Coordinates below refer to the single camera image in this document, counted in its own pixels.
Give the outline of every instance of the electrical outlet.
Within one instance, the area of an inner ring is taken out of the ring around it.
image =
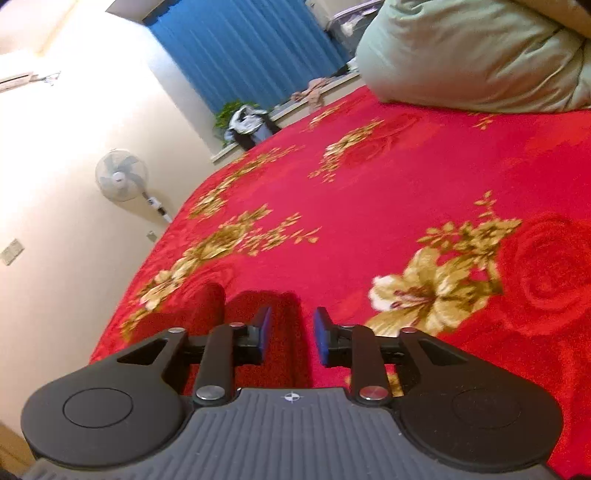
[[[10,245],[8,245],[4,250],[2,250],[0,258],[2,258],[4,265],[8,266],[12,262],[14,262],[14,259],[18,257],[23,250],[25,250],[25,248],[23,247],[22,243],[20,243],[15,238],[12,242],[10,242]]]
[[[12,250],[10,250],[10,248],[8,248],[8,247],[6,247],[4,250],[2,250],[0,257],[2,257],[2,261],[4,262],[4,265],[6,265],[6,266],[9,266],[12,262],[14,262],[14,259],[16,258],[14,256],[14,254],[12,253]]]

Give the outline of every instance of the pillow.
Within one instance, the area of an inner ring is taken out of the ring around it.
[[[387,0],[357,63],[382,101],[507,113],[591,103],[591,41],[511,0]]]
[[[516,0],[557,21],[581,35],[591,38],[591,15],[577,0]]]

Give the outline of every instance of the red bedspread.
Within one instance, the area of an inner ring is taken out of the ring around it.
[[[416,325],[548,389],[564,413],[551,464],[590,474],[590,127],[591,112],[383,105],[361,88],[193,193],[93,360],[270,303],[274,368],[238,383],[344,385],[311,347],[317,306],[382,335]]]

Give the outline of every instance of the blue curtain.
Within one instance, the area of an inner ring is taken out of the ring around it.
[[[144,23],[212,112],[272,108],[349,60],[303,0],[169,0]]]

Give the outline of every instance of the electric fan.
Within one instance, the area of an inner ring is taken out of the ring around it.
[[[100,192],[113,202],[126,202],[141,195],[168,222],[172,218],[156,197],[146,192],[148,169],[143,161],[127,150],[111,150],[100,159],[95,170]]]

